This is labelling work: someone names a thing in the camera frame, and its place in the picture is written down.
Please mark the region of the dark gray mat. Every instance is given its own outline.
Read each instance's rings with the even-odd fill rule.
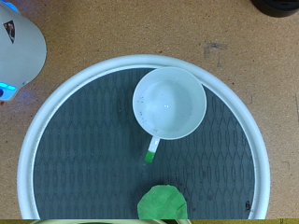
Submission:
[[[253,161],[229,108],[206,90],[206,116],[195,132],[161,141],[144,162],[151,136],[132,109],[134,89],[152,69],[100,77],[74,93],[41,137],[34,168],[40,218],[137,218],[137,204],[155,185],[176,186],[189,218],[248,218]]]

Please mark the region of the black object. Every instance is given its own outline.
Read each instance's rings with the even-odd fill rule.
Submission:
[[[162,221],[167,224],[178,224],[175,219],[162,219]]]
[[[251,210],[251,204],[250,204],[250,202],[249,202],[249,201],[246,201],[246,203],[245,203],[245,207],[246,207],[246,210],[245,210],[245,212],[247,212],[247,211],[250,211],[250,210]]]
[[[287,17],[299,10],[299,0],[251,0],[262,13],[272,17]]]

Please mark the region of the white appliance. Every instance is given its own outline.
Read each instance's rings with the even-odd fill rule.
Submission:
[[[0,0],[0,101],[12,100],[42,69],[47,55],[40,30]]]

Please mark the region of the cup handle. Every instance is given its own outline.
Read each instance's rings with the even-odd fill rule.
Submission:
[[[146,156],[146,159],[144,161],[152,162],[153,158],[155,157],[157,148],[159,146],[160,138],[152,136],[150,144],[149,144],[149,150]]]

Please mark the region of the green crumpled paper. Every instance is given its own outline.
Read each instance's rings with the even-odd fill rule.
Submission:
[[[187,203],[176,187],[158,185],[146,193],[138,206],[140,219],[187,219]]]

